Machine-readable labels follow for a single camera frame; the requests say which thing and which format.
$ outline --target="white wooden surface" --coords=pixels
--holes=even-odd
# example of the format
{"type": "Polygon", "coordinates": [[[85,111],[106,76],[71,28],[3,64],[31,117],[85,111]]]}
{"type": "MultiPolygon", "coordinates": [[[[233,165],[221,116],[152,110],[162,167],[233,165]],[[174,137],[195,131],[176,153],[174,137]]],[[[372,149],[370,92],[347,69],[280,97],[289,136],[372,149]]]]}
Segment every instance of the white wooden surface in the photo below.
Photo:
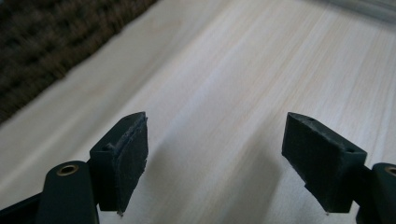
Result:
{"type": "Polygon", "coordinates": [[[354,223],[281,156],[288,111],[396,163],[396,29],[305,0],[162,0],[0,127],[0,208],[148,115],[146,172],[102,223],[354,223]]]}

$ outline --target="screw hole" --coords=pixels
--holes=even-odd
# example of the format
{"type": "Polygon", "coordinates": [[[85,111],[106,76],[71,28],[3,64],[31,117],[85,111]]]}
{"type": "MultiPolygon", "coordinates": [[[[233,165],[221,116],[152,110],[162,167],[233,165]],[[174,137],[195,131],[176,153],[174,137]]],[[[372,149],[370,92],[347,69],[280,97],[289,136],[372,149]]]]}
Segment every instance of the screw hole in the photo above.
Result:
{"type": "Polygon", "coordinates": [[[387,166],[385,170],[393,176],[396,176],[396,167],[387,166]]]}
{"type": "Polygon", "coordinates": [[[62,167],[61,169],[59,169],[56,174],[60,175],[60,176],[71,175],[71,174],[75,173],[77,170],[78,170],[77,165],[74,165],[74,164],[66,165],[66,166],[62,167]]]}

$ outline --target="black rubber pad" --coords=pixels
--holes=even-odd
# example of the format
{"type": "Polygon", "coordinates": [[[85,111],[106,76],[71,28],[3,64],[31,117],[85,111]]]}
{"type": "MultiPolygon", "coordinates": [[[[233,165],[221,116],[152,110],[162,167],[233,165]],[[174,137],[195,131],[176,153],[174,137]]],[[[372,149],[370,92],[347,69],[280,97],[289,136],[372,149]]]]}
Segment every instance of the black rubber pad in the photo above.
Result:
{"type": "Polygon", "coordinates": [[[90,151],[95,199],[102,211],[123,213],[149,154],[144,112],[121,119],[90,151]]]}
{"type": "Polygon", "coordinates": [[[349,212],[353,199],[348,179],[364,166],[365,151],[319,121],[289,113],[282,155],[325,211],[349,212]]]}

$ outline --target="woven rug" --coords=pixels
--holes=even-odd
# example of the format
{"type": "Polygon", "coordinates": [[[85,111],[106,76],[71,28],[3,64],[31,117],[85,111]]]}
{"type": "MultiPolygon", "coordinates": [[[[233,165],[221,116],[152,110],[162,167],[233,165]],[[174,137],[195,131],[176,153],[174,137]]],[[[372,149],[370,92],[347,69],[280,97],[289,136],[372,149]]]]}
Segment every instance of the woven rug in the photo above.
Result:
{"type": "Polygon", "coordinates": [[[0,4],[0,123],[95,53],[156,0],[0,4]]]}

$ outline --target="wood grain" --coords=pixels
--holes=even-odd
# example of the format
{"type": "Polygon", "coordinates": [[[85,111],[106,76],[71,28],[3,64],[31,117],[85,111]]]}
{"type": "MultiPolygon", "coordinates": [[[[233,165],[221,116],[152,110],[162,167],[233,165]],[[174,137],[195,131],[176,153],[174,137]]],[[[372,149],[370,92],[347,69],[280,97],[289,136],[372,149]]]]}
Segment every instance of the wood grain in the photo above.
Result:
{"type": "Polygon", "coordinates": [[[148,115],[148,167],[102,223],[354,223],[280,155],[286,114],[396,163],[396,29],[318,1],[162,0],[0,129],[0,207],[148,115]]]}

